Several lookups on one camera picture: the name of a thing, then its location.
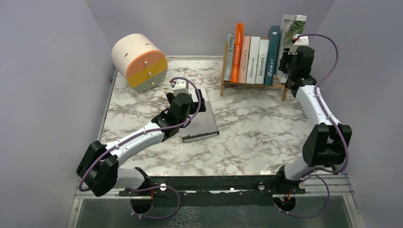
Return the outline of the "white Decorate book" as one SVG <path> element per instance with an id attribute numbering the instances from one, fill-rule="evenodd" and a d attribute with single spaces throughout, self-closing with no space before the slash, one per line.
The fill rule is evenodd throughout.
<path id="1" fill-rule="evenodd" d="M 261 39 L 259 44 L 259 55 L 258 55 L 255 84 L 259 85 L 264 84 L 268 51 L 269 51 L 269 39 Z"/>

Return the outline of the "wooden book rack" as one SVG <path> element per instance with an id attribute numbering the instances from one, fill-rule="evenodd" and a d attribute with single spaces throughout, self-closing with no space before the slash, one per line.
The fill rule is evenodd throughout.
<path id="1" fill-rule="evenodd" d="M 249 87 L 259 87 L 259 88 L 269 88 L 269 89 L 282 89 L 281 100 L 285 101 L 287 98 L 287 94 L 289 89 L 286 88 L 285 83 L 273 83 L 273 85 L 262 85 L 262 84 L 246 84 L 246 83 L 232 83 L 224 80 L 224 74 L 226 69 L 226 60 L 227 60 L 227 50 L 228 43 L 225 43 L 224 55 L 222 61 L 222 69 L 221 69 L 221 84 L 220 84 L 220 96 L 224 95 L 224 87 L 227 85 L 230 86 L 249 86 Z"/>

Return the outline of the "teal bottom book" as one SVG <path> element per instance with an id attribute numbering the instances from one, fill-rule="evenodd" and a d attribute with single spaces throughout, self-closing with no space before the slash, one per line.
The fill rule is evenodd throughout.
<path id="1" fill-rule="evenodd" d="M 271 26 L 268 32 L 269 49 L 266 62 L 264 85 L 273 85 L 276 72 L 277 52 L 280 38 L 280 26 Z"/>

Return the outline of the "white palm Singularity book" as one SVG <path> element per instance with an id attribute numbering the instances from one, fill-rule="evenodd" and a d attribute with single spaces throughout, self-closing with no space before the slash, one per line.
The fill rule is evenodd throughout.
<path id="1" fill-rule="evenodd" d="M 280 39 L 278 45 L 278 55 L 276 62 L 276 73 L 275 76 L 281 83 L 285 83 L 288 75 L 280 71 L 280 60 L 283 55 L 285 48 L 291 48 L 293 44 L 293 37 L 296 34 L 302 34 L 305 23 L 307 20 L 306 15 L 294 15 L 286 14 L 283 16 L 282 23 L 280 26 Z"/>

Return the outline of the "grey white bottom book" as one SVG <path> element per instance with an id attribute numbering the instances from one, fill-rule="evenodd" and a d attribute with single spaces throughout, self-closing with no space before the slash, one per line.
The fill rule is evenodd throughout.
<path id="1" fill-rule="evenodd" d="M 183 143 L 188 143 L 219 135 L 219 129 L 216 124 L 206 90 L 205 88 L 200 88 L 200 90 L 201 95 L 204 99 L 206 111 L 198 112 L 196 117 L 192 119 L 190 124 L 180 130 L 180 135 Z"/>

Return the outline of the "white Afternoon Tea book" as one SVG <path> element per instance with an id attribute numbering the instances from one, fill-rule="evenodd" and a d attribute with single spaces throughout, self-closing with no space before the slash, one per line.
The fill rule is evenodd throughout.
<path id="1" fill-rule="evenodd" d="M 249 45 L 249 61 L 247 70 L 247 84 L 255 84 L 257 63 L 259 56 L 260 37 L 252 36 Z"/>

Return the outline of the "pink Warm Chord book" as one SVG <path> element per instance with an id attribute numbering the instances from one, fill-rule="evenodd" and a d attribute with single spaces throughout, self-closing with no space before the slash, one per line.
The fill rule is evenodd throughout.
<path id="1" fill-rule="evenodd" d="M 241 56 L 239 63 L 238 83 L 246 83 L 246 75 L 249 59 L 249 46 L 251 36 L 244 36 L 241 46 Z"/>

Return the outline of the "orange Good Morning book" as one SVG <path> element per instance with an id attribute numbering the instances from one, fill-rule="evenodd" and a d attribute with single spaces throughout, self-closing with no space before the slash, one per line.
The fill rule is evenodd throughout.
<path id="1" fill-rule="evenodd" d="M 244 31 L 244 24 L 243 23 L 237 23 L 237 25 L 236 25 L 236 33 L 235 33 L 235 45 L 234 45 L 233 62 L 232 62 L 232 72 L 231 72 L 231 78 L 230 78 L 231 83 L 237 83 L 238 82 L 241 46 L 242 46 L 242 40 L 243 40 L 243 31 Z"/>

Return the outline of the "grey ianra book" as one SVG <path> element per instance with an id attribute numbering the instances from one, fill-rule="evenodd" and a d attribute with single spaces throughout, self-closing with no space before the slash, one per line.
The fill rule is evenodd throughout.
<path id="1" fill-rule="evenodd" d="M 227 35 L 227 58 L 225 63 L 224 81 L 230 81 L 232 72 L 232 62 L 233 62 L 233 48 L 235 42 L 235 35 L 230 33 Z"/>

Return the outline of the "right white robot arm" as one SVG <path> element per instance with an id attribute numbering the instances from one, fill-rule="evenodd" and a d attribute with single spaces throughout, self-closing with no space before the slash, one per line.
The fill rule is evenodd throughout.
<path id="1" fill-rule="evenodd" d="M 302 155 L 282 166 L 274 187 L 286 193 L 315 171 L 339 174 L 348 162 L 347 149 L 352 136 L 349 125 L 341 124 L 326 105 L 317 81 L 311 76 L 314 49 L 308 46 L 286 48 L 279 71 L 288 74 L 286 87 L 304 108 L 313 128 L 302 147 Z"/>

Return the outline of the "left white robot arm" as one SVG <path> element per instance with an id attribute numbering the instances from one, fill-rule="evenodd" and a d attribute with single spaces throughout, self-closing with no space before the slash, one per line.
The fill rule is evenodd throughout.
<path id="1" fill-rule="evenodd" d="M 169 107 L 143 128 L 107 144 L 96 140 L 88 146 L 76 170 L 80 177 L 79 191 L 91 191 L 96 197 L 119 188 L 131 189 L 138 195 L 148 192 L 146 174 L 138 168 L 124 169 L 121 165 L 145 149 L 175 136 L 179 129 L 187 127 L 206 110 L 201 89 L 166 96 Z"/>

